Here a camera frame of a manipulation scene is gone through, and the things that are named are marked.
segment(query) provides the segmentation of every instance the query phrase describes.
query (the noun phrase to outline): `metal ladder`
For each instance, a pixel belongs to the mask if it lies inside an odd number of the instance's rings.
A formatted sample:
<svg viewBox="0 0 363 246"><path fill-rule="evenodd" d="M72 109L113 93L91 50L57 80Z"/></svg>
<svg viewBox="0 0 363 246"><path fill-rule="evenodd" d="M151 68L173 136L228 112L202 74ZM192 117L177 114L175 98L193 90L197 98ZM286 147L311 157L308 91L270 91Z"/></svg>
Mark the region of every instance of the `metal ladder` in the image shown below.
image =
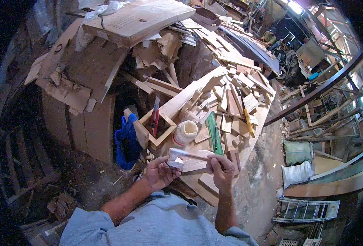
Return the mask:
<svg viewBox="0 0 363 246"><path fill-rule="evenodd" d="M280 202L286 203L285 213L279 217L273 217L272 221L309 223L331 220L337 217L340 201L309 201L289 198L280 198Z"/></svg>

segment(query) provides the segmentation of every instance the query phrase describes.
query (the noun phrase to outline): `blue bag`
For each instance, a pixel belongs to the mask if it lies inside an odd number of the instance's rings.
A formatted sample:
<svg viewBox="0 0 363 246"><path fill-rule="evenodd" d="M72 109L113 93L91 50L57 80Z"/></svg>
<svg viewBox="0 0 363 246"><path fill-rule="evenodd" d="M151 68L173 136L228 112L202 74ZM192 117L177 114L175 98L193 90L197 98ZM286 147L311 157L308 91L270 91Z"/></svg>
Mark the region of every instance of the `blue bag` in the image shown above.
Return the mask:
<svg viewBox="0 0 363 246"><path fill-rule="evenodd" d="M115 131L116 163L124 170L131 170L140 156L140 145L133 126L137 120L134 114L130 114L128 121L122 116L122 127Z"/></svg>

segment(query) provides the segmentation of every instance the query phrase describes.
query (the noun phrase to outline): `green ruler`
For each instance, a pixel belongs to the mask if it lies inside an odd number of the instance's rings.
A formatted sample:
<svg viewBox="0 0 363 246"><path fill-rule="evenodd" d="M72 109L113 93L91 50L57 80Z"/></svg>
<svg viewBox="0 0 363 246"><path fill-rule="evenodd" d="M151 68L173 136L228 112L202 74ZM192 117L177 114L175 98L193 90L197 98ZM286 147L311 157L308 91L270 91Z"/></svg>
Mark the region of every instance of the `green ruler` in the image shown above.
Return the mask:
<svg viewBox="0 0 363 246"><path fill-rule="evenodd" d="M210 134L210 138L211 138L211 141L213 144L214 154L224 155L224 152L223 152L222 146L221 146L220 134L218 133L216 115L214 114L214 112L211 112L209 114L205 123L208 128L208 132Z"/></svg>

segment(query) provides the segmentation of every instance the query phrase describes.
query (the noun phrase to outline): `man's left hand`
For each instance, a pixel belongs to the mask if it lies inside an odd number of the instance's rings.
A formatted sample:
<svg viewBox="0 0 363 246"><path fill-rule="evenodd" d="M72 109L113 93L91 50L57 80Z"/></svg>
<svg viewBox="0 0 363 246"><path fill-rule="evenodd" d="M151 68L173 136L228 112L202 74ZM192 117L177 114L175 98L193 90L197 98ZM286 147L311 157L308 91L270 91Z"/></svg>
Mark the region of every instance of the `man's left hand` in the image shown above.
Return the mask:
<svg viewBox="0 0 363 246"><path fill-rule="evenodd" d="M180 177L181 169L169 167L169 156L161 156L149 162L147 171L143 175L151 186L152 192L159 191L168 186L175 178Z"/></svg>

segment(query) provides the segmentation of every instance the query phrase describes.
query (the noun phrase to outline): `gray t-shirt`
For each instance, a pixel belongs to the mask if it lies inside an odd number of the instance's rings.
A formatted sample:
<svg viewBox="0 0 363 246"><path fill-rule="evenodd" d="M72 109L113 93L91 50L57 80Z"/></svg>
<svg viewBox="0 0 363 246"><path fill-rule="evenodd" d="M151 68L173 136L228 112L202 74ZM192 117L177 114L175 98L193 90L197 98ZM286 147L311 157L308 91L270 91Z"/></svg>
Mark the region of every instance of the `gray t-shirt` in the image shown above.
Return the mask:
<svg viewBox="0 0 363 246"><path fill-rule="evenodd" d="M151 201L135 209L119 226L109 214L76 208L66 225L60 246L73 245L250 245L252 237L237 227L217 232L194 205L171 194L151 194Z"/></svg>

